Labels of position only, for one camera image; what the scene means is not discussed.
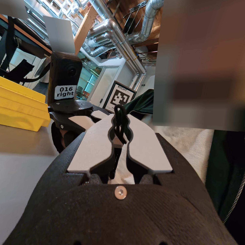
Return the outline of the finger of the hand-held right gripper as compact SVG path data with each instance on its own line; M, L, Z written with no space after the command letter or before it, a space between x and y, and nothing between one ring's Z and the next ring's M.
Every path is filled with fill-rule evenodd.
M102 111L93 111L91 113L91 117L95 120L102 120L106 118L108 115L103 113Z
M69 120L73 121L74 123L78 124L82 128L84 128L84 131L86 132L91 126L93 126L95 123L92 121L90 117L87 116L72 116L69 118Z

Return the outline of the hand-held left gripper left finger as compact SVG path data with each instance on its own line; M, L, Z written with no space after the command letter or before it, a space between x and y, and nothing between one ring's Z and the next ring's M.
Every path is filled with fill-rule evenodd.
M114 168L115 115L110 114L85 133L70 165L69 173L109 173Z

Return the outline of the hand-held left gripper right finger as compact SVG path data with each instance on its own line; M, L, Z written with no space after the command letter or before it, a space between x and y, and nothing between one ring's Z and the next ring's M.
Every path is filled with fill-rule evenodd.
M169 173L173 169L154 131L144 122L128 115L127 156L149 173Z

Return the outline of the person's right hand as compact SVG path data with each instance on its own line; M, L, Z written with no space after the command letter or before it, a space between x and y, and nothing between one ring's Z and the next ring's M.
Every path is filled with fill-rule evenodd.
M61 143L63 149L66 148L65 142L64 142L64 135L65 135L67 132L68 132L67 130L60 129L60 134L61 134L60 143Z

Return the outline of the framed marker poster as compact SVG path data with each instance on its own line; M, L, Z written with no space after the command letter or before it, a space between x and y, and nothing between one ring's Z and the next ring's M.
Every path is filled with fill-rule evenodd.
M133 100L135 96L136 91L118 81L114 81L102 108L108 112L114 113L116 105L125 105Z

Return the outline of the raised standing desk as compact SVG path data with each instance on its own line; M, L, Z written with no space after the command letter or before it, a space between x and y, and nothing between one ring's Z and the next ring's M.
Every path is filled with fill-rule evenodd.
M1 60L7 53L12 58L17 48L40 59L51 56L51 47L23 21L13 18L10 22L9 30L8 18L1 14Z

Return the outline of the yellow plastic bin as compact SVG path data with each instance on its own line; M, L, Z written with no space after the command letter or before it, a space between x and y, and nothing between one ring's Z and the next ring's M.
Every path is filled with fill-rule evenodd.
M39 131L50 124L45 95L0 77L0 124Z

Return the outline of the dark green jacket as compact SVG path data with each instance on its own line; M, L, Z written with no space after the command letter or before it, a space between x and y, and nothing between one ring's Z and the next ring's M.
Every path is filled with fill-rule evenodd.
M153 115L153 101L154 90L149 89L124 107L127 114L141 120L138 114ZM245 244L244 132L214 130L205 184L180 152L160 134L158 139L175 172L163 180L173 182L173 187L191 201L201 198L194 204L202 209L211 207L212 213L216 210L237 244Z

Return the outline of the cluster of silver duct pipes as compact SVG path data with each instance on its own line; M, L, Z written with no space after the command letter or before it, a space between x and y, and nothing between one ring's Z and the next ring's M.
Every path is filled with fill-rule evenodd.
M138 87L146 76L146 70L141 61L137 58L132 44L146 41L152 31L155 16L163 7L164 1L143 1L136 7L130 9L130 15L139 11L141 7L145 7L142 28L140 32L128 35L128 31L124 34L121 26L115 19L104 1L25 1L28 7L36 12L36 15L45 14L45 10L52 17L67 18L72 22L74 30L79 28L79 21L76 17L85 19L80 11L84 10L88 2L91 4L90 10L95 10L95 16L99 15L102 22L92 21L95 24L89 32L83 45L81 46L90 57L98 57L106 51L116 48L122 57L135 72L130 88L137 91Z

